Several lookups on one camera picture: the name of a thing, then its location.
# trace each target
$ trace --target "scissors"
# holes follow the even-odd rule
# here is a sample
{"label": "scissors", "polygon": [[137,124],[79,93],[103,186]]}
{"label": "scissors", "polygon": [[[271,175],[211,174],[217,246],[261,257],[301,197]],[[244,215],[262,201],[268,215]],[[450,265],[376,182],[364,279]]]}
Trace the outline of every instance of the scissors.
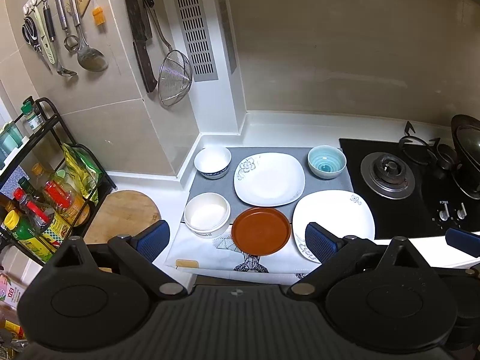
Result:
{"label": "scissors", "polygon": [[27,42],[27,44],[33,47],[33,49],[38,53],[38,55],[40,55],[40,58],[42,58],[42,61],[45,64],[45,66],[49,68],[49,71],[51,71],[50,66],[48,65],[47,61],[45,60],[45,57],[43,56],[42,48],[38,43],[37,28],[35,27],[35,23],[33,19],[29,16],[25,18],[25,24],[22,25],[22,35],[23,35],[23,38],[25,39],[25,42]]}

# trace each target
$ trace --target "white bowl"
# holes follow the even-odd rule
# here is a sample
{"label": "white bowl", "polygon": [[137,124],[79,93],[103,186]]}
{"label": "white bowl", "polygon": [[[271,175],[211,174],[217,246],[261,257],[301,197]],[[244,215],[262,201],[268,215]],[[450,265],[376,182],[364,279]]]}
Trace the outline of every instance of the white bowl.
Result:
{"label": "white bowl", "polygon": [[197,170],[207,179],[216,180],[227,174],[232,154],[222,146],[210,146],[195,156]]}
{"label": "white bowl", "polygon": [[183,213],[187,227],[203,238],[221,235],[229,226],[230,204],[218,193],[207,192],[188,202]]}

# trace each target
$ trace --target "strainer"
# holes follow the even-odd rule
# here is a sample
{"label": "strainer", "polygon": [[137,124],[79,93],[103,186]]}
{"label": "strainer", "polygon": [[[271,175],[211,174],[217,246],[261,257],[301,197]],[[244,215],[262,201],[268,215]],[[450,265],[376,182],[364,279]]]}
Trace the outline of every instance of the strainer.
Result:
{"label": "strainer", "polygon": [[155,23],[162,42],[169,48],[158,74],[158,94],[162,104],[169,107],[178,103],[188,93],[193,79],[193,70],[186,55],[174,50],[163,36],[153,0],[144,0]]}

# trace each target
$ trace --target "teal bowl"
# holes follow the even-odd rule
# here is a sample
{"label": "teal bowl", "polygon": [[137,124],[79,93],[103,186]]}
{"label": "teal bowl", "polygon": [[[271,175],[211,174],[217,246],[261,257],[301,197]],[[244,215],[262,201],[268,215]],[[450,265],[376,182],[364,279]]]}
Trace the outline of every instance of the teal bowl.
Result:
{"label": "teal bowl", "polygon": [[347,158],[341,150],[328,146],[316,146],[308,152],[308,166],[321,179],[334,179],[345,169]]}

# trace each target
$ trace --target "wooden cutting board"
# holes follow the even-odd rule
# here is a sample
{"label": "wooden cutting board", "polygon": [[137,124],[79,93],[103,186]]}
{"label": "wooden cutting board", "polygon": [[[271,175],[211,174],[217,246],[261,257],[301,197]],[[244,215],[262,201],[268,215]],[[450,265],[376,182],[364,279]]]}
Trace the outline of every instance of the wooden cutting board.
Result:
{"label": "wooden cutting board", "polygon": [[114,192],[105,198],[83,239],[87,244],[101,244],[119,234],[135,236],[159,219],[160,212],[147,195]]}

